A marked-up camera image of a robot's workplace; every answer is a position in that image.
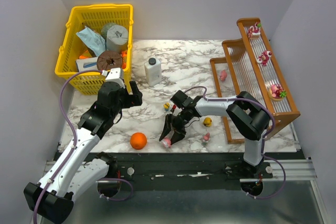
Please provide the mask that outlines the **pink white toy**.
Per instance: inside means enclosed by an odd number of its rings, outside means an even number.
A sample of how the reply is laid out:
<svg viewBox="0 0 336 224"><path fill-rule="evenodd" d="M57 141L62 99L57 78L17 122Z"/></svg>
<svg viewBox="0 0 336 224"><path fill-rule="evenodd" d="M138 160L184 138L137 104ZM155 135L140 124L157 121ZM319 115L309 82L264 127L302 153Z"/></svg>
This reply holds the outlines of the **pink white toy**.
<svg viewBox="0 0 336 224"><path fill-rule="evenodd" d="M171 148L171 140L168 137L165 137L161 143L165 148Z"/></svg>

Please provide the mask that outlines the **pink bunny figure toy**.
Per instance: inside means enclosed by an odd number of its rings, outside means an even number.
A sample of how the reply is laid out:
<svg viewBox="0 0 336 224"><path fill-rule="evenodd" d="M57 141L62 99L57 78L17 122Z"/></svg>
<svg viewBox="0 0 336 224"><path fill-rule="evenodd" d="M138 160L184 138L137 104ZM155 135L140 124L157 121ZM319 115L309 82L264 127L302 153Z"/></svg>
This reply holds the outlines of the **pink bunny figure toy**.
<svg viewBox="0 0 336 224"><path fill-rule="evenodd" d="M206 133L206 134L203 136L203 138L202 138L202 144L203 144L203 145L207 145L207 144L209 143L209 141L210 141L210 138L211 138L210 133L209 133L209 132Z"/></svg>

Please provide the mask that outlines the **orange fruit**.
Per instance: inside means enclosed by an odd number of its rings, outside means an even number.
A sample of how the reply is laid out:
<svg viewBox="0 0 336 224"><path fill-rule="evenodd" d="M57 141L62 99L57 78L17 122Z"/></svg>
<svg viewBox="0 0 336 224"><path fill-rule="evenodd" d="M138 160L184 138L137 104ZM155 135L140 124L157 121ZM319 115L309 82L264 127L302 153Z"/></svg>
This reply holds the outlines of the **orange fruit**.
<svg viewBox="0 0 336 224"><path fill-rule="evenodd" d="M141 132L136 132L131 136L130 144L135 150L141 150L147 145L147 137Z"/></svg>

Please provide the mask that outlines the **white bottle black cap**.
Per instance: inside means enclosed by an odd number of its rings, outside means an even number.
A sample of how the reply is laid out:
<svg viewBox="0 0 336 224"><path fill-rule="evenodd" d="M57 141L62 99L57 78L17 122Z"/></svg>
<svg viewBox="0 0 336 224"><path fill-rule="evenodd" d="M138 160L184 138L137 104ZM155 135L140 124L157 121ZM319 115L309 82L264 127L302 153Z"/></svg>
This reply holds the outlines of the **white bottle black cap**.
<svg viewBox="0 0 336 224"><path fill-rule="evenodd" d="M149 86L153 87L162 81L161 62L157 58L149 58L144 63L144 69Z"/></svg>

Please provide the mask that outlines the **pink round toy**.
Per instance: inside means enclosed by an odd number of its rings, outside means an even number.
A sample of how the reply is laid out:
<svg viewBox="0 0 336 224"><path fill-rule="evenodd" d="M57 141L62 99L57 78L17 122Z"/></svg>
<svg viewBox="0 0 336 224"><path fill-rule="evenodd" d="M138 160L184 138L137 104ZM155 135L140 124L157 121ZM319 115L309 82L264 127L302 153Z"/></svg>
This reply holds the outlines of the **pink round toy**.
<svg viewBox="0 0 336 224"><path fill-rule="evenodd" d="M222 70L219 75L219 79L221 82L224 82L227 78L228 74L225 70Z"/></svg>

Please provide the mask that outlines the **pink strawberry bear toy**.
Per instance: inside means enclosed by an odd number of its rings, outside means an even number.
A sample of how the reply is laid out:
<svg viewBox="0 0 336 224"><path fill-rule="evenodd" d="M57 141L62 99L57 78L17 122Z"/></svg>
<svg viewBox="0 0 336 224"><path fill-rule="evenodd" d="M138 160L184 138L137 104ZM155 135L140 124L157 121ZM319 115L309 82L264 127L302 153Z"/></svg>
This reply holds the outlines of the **pink strawberry bear toy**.
<svg viewBox="0 0 336 224"><path fill-rule="evenodd" d="M263 67L265 67L272 57L272 52L269 50L265 50L261 53L261 55L257 58L257 63Z"/></svg>

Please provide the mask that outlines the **yellow plastic basket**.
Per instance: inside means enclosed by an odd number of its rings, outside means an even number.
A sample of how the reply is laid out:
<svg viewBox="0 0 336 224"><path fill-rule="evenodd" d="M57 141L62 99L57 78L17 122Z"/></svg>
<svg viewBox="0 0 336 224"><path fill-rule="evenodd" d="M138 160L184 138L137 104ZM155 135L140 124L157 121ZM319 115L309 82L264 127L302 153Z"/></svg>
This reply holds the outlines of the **yellow plastic basket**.
<svg viewBox="0 0 336 224"><path fill-rule="evenodd" d="M66 23L55 74L70 81L83 95L94 95L105 81L99 69L121 68L130 90L132 72L133 6L94 4L75 6Z"/></svg>

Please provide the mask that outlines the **red white bear toy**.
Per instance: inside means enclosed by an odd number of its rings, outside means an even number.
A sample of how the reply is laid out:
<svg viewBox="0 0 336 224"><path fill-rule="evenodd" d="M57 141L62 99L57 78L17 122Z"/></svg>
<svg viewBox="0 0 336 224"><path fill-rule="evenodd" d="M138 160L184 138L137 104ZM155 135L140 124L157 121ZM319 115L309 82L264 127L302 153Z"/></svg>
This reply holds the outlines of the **red white bear toy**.
<svg viewBox="0 0 336 224"><path fill-rule="evenodd" d="M247 36L249 39L258 39L261 34L261 23L255 22L253 25L251 25L248 29Z"/></svg>

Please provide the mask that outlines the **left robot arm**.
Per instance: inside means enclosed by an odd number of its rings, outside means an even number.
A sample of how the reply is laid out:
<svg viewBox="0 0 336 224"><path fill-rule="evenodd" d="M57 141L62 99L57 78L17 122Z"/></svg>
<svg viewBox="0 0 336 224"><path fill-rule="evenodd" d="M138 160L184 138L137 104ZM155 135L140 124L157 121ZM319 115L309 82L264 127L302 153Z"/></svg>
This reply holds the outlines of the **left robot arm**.
<svg viewBox="0 0 336 224"><path fill-rule="evenodd" d="M113 171L112 179L119 181L117 161L104 153L79 172L87 155L115 124L123 109L142 105L142 93L135 81L130 81L129 93L120 79L105 82L97 100L85 112L73 129L73 139L38 183L28 183L24 196L33 211L33 223L42 216L53 223L63 223L70 215L75 201L92 184Z"/></svg>

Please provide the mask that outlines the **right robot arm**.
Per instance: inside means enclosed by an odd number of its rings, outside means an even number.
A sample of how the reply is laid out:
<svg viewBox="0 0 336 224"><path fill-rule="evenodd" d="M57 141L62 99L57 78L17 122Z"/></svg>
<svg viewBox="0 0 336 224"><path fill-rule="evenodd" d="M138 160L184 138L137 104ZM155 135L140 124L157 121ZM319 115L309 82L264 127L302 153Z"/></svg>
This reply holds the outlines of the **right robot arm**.
<svg viewBox="0 0 336 224"><path fill-rule="evenodd" d="M165 116L160 142L171 132L172 137L166 146L181 141L186 135L186 125L193 118L229 117L245 138L244 164L253 168L262 164L265 140L275 127L275 119L250 93L242 91L237 96L227 98L208 98L205 95L191 98L179 90L171 101L181 111L177 115L171 113Z"/></svg>

